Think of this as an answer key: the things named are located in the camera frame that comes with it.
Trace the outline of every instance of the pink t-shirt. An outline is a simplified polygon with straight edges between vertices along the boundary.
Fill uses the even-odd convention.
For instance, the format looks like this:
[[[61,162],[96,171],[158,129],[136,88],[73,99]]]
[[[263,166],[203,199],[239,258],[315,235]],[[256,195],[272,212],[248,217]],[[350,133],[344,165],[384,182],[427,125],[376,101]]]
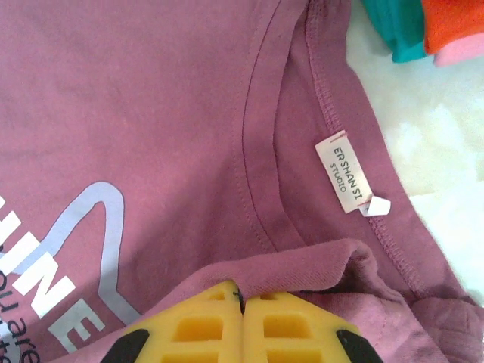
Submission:
[[[342,238],[377,263],[393,298],[364,293],[426,329],[412,352],[478,361],[465,357],[482,341],[482,312],[412,209],[346,65],[349,10],[340,0],[2,2],[2,363],[91,362],[214,262],[289,250],[317,281],[287,287],[325,290],[330,260],[348,262]],[[339,205],[314,146],[343,129],[374,193],[392,201],[388,216]],[[290,281],[281,268],[235,275],[238,263],[208,269],[247,296]],[[201,271],[163,301],[218,280]],[[263,284],[270,271],[278,284]],[[349,305],[320,305],[357,324],[356,290],[342,286],[328,296]],[[448,349],[444,330],[466,344]],[[398,346],[380,352],[399,361]]]
[[[484,33],[478,33],[448,43],[436,53],[433,63],[438,67],[445,67],[482,56],[484,56]]]

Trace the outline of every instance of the white label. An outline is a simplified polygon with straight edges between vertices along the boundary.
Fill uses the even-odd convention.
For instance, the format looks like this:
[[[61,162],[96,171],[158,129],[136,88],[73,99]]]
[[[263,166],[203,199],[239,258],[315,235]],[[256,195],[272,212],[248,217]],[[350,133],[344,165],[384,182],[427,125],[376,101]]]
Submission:
[[[368,203],[373,194],[349,143],[346,131],[338,132],[316,145],[319,158],[330,177],[345,213]]]
[[[370,203],[360,206],[360,212],[364,217],[386,216],[391,206],[392,202],[389,200],[373,196]]]

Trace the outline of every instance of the printed graphic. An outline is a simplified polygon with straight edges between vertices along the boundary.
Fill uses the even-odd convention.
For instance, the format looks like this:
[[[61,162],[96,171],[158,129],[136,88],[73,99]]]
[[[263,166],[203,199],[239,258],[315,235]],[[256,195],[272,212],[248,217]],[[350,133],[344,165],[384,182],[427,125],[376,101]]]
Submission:
[[[0,208],[4,203],[5,201],[0,198]],[[124,222],[123,195],[112,184],[99,181],[89,185],[67,206],[40,243],[32,234],[27,232],[9,251],[0,252],[0,363],[40,361],[35,350],[35,343],[30,342],[30,339],[27,341],[22,334],[23,330],[24,333],[27,331],[25,323],[16,321],[12,324],[6,324],[8,319],[4,319],[8,315],[8,310],[18,307],[18,303],[8,301],[8,297],[12,294],[11,291],[6,290],[9,274],[20,276],[12,287],[22,295],[38,286],[31,306],[42,319],[68,293],[75,289],[67,276],[64,276],[54,286],[51,285],[58,267],[54,258],[76,226],[97,203],[103,203],[106,210],[106,229],[99,271],[101,278],[98,295],[124,324],[131,324],[140,316],[117,291],[119,252]],[[0,251],[2,251],[2,244],[7,237],[19,225],[20,220],[14,212],[9,213],[3,221],[0,221]],[[67,332],[76,330],[83,340],[87,340],[89,337],[88,331],[81,324],[76,324],[83,318],[88,318],[98,330],[104,328],[103,322],[99,320],[85,301],[80,299],[48,329],[51,334],[59,339],[67,352],[76,350],[76,347],[67,338]],[[15,327],[16,330],[12,332],[13,324],[17,326]]]

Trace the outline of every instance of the pink fabric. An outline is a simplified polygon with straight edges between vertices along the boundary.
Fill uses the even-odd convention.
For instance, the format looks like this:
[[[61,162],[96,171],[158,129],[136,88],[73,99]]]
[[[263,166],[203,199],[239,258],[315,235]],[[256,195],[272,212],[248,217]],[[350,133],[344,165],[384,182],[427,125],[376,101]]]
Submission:
[[[466,36],[448,43],[437,52],[433,63],[438,67],[450,66],[484,55],[484,33]]]
[[[304,290],[298,293],[300,297],[357,324],[385,362],[478,362],[482,358],[479,319],[484,309],[439,298],[408,306],[378,277],[368,246],[356,240],[208,266],[178,285],[144,318],[226,280],[237,283],[244,299]],[[105,338],[105,344],[81,349],[55,363],[100,361],[120,334],[116,332]]]

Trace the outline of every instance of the teal fabric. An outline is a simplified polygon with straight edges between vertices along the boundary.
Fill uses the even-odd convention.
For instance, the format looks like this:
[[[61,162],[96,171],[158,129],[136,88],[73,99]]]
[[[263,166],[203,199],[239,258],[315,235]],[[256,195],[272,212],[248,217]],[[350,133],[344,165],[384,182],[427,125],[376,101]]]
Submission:
[[[392,50],[392,60],[404,63],[426,57],[425,17],[420,0],[362,0],[368,16]]]

